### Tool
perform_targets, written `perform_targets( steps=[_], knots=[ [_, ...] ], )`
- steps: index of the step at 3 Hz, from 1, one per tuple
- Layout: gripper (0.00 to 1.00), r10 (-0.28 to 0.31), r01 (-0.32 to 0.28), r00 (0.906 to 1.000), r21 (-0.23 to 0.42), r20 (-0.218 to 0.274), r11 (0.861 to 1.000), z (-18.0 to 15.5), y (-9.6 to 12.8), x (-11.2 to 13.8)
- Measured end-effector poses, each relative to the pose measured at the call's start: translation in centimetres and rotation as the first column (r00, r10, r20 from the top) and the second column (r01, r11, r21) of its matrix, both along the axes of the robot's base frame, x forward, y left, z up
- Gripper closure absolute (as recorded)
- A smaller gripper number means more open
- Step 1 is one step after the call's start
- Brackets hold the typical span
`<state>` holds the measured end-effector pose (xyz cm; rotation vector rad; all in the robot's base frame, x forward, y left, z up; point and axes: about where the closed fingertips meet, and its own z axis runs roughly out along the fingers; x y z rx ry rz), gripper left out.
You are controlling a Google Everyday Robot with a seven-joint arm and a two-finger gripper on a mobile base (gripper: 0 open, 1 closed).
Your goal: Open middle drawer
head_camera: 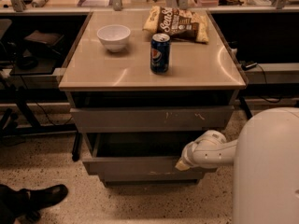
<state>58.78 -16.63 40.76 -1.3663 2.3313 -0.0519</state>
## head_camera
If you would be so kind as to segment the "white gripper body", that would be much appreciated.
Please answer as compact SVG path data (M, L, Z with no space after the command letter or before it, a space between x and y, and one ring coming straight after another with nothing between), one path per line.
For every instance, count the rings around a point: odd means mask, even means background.
M195 168L197 166L193 158L193 154L196 148L197 148L197 143L190 142L185 146L185 148L183 148L181 153L181 158L183 162L190 168Z

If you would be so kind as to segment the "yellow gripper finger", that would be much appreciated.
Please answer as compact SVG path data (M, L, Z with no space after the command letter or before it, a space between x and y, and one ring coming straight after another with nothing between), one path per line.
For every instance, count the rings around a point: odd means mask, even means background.
M179 171L187 171L189 169L189 166L186 165L183 160L178 160L178 162L176 163L176 168Z

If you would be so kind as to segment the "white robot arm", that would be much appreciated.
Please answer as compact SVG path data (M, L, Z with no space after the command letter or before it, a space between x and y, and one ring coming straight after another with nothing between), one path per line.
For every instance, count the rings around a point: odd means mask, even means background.
M176 164L234 166L232 224L299 224L299 109L262 111L234 141L209 130L183 148Z

